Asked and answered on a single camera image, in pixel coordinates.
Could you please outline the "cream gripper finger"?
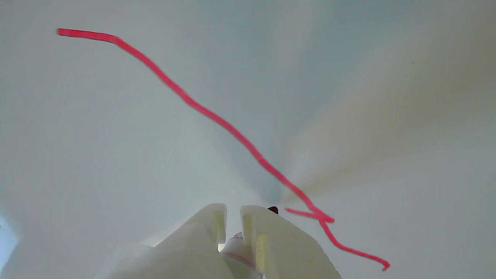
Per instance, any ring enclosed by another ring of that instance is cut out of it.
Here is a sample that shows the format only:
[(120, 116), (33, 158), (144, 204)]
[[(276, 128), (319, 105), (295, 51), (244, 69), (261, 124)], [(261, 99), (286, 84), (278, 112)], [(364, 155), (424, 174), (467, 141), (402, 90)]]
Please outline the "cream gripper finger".
[(116, 272), (118, 279), (232, 279), (218, 251), (226, 240), (227, 208), (206, 205), (144, 255)]
[(317, 240), (260, 205), (240, 209), (243, 241), (267, 279), (340, 279)]

